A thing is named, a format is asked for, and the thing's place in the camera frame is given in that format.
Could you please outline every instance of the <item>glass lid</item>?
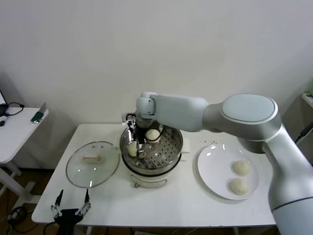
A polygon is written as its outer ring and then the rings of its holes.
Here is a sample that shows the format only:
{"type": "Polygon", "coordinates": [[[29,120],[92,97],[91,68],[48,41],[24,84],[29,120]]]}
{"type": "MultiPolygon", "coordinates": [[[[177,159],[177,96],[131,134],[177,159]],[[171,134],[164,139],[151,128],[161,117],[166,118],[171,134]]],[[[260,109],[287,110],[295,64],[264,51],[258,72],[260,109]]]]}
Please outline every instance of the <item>glass lid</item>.
{"type": "Polygon", "coordinates": [[[91,142],[79,148],[67,163],[68,180],[75,186],[91,188],[108,180],[116,171],[119,154],[113,144],[91,142]]]}

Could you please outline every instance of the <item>table leg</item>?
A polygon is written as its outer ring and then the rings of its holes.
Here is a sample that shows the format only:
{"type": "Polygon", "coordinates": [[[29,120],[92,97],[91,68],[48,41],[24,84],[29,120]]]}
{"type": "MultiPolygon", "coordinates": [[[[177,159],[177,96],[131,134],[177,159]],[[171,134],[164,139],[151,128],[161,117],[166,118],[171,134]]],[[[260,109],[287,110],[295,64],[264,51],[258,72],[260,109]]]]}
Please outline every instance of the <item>table leg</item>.
{"type": "MultiPolygon", "coordinates": [[[[10,176],[11,176],[11,178],[14,178],[15,175],[16,175],[16,173],[13,172],[10,176]]],[[[6,186],[3,185],[2,188],[0,189],[0,197],[4,194],[5,191],[6,191],[6,186]]]]}
{"type": "Polygon", "coordinates": [[[0,182],[5,185],[8,189],[13,191],[19,197],[21,197],[25,201],[30,201],[32,199],[32,195],[29,191],[24,189],[18,182],[16,182],[11,176],[5,173],[4,170],[0,168],[0,182]]]}
{"type": "Polygon", "coordinates": [[[272,227],[254,227],[254,228],[249,228],[247,231],[242,233],[241,235],[262,235],[265,233],[267,230],[271,229],[272,227]]]}
{"type": "Polygon", "coordinates": [[[86,235],[90,235],[90,234],[91,234],[91,231],[92,231],[92,226],[88,226],[88,227],[87,227],[86,235]]]}
{"type": "Polygon", "coordinates": [[[20,171],[20,169],[17,168],[16,165],[14,165],[13,162],[8,162],[7,164],[5,164],[5,167],[8,168],[12,173],[16,173],[18,176],[22,175],[22,172],[20,171]]]}
{"type": "Polygon", "coordinates": [[[233,230],[234,230],[234,235],[240,235],[237,227],[234,227],[233,230]]]}

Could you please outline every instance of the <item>cable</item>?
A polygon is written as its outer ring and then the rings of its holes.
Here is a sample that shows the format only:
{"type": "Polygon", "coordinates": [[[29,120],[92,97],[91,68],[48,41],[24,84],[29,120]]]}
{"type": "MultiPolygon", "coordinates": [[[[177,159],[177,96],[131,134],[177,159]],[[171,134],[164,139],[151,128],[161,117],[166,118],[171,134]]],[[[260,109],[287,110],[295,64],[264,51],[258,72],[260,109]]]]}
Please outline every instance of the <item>cable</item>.
{"type": "Polygon", "coordinates": [[[306,128],[304,128],[301,132],[300,135],[298,136],[298,138],[295,140],[296,145],[299,145],[301,143],[302,140],[304,140],[304,138],[306,136],[309,135],[309,133],[311,133],[311,131],[313,131],[313,122],[311,122],[306,128]]]}
{"type": "Polygon", "coordinates": [[[193,231],[197,230],[198,228],[195,228],[193,230],[191,230],[190,232],[186,233],[185,235],[191,234],[193,231]]]}
{"type": "Polygon", "coordinates": [[[4,230],[4,235],[10,235],[12,232],[12,226],[8,224],[4,230]]]}
{"type": "Polygon", "coordinates": [[[126,115],[126,120],[128,120],[128,117],[129,117],[129,116],[136,117],[136,114],[127,114],[127,115],[126,115]]]}
{"type": "Polygon", "coordinates": [[[8,214],[8,224],[11,225],[12,229],[17,233],[28,233],[38,227],[39,224],[36,224],[32,228],[25,231],[20,231],[15,226],[22,223],[26,219],[27,215],[31,213],[32,211],[28,212],[24,207],[16,207],[8,214]]]}
{"type": "Polygon", "coordinates": [[[46,235],[45,231],[46,231],[47,227],[49,227],[52,224],[56,224],[56,222],[51,222],[51,223],[48,223],[48,224],[45,225],[45,227],[44,227],[44,235],[46,235]]]}
{"type": "Polygon", "coordinates": [[[20,104],[20,103],[17,103],[17,102],[11,102],[11,103],[9,103],[9,104],[7,104],[7,105],[9,106],[10,104],[18,104],[18,105],[20,106],[20,108],[22,108],[22,109],[19,110],[19,111],[16,112],[16,113],[14,113],[14,114],[5,113],[6,116],[14,116],[14,115],[16,115],[16,114],[19,114],[21,111],[23,111],[23,109],[24,109],[24,107],[25,107],[23,104],[20,104]]]}
{"type": "Polygon", "coordinates": [[[172,232],[170,235],[173,235],[174,233],[176,233],[179,229],[176,229],[174,232],[172,232]]]}

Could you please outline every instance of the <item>floor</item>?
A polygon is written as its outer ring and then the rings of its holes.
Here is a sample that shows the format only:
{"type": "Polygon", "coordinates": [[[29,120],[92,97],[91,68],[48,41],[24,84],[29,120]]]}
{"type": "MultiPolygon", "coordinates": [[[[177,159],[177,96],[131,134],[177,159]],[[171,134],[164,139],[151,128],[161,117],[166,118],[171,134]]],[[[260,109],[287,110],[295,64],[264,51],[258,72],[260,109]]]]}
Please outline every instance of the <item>floor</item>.
{"type": "MultiPolygon", "coordinates": [[[[31,170],[22,170],[23,174],[21,177],[16,176],[15,179],[19,182],[23,187],[26,186],[27,182],[29,181],[36,181],[36,185],[32,190],[33,194],[41,195],[47,185],[52,172],[51,171],[31,171],[31,170]]],[[[5,193],[0,197],[0,234],[4,234],[6,227],[8,226],[6,217],[6,210],[10,211],[14,206],[17,196],[11,192],[6,190],[5,193]]],[[[35,205],[32,204],[25,204],[27,211],[31,211],[35,209],[35,205]]],[[[32,222],[31,215],[28,215],[26,220],[23,221],[21,224],[17,225],[15,228],[16,230],[23,232],[26,230],[31,229],[36,224],[32,222]]],[[[38,225],[32,231],[25,233],[27,235],[42,235],[43,224],[38,225]]],[[[78,227],[79,230],[86,232],[86,227],[78,227]]],[[[177,228],[105,228],[105,227],[94,227],[92,229],[92,235],[134,235],[136,231],[152,233],[156,235],[185,235],[188,232],[192,231],[194,228],[191,229],[178,229],[177,228]]],[[[242,234],[247,228],[239,228],[239,232],[242,234]]],[[[50,226],[47,229],[47,235],[55,235],[57,228],[54,226],[50,226]]],[[[262,235],[279,235],[279,232],[276,232],[276,228],[270,228],[268,231],[263,233],[262,235]]],[[[20,233],[16,231],[12,231],[11,235],[18,235],[20,233]]],[[[233,235],[232,228],[199,228],[194,230],[193,232],[189,233],[190,235],[233,235]]]]}

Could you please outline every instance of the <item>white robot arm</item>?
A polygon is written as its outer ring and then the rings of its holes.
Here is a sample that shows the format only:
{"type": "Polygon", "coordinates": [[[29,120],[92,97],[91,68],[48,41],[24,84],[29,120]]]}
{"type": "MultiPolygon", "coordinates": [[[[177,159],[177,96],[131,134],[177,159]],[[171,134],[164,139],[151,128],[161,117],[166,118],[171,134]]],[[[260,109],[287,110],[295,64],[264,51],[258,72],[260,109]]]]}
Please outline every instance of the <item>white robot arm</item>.
{"type": "Polygon", "coordinates": [[[273,167],[268,200],[280,233],[313,234],[313,168],[285,130],[274,100],[236,94],[209,104],[198,97],[144,92],[136,108],[141,128],[156,120],[190,132],[226,132],[247,150],[265,153],[273,167]]]}

